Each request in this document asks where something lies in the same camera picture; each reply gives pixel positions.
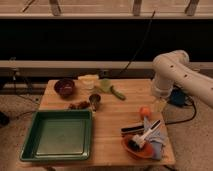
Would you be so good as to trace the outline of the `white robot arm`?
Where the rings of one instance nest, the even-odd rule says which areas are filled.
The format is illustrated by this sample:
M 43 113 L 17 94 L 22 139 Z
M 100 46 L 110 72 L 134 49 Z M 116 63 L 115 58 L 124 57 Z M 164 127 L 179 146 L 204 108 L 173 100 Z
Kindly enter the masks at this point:
M 183 50 L 175 50 L 156 56 L 153 60 L 155 76 L 151 93 L 156 98 L 170 96 L 173 85 L 179 84 L 190 94 L 213 108 L 213 79 L 187 67 L 189 56 Z

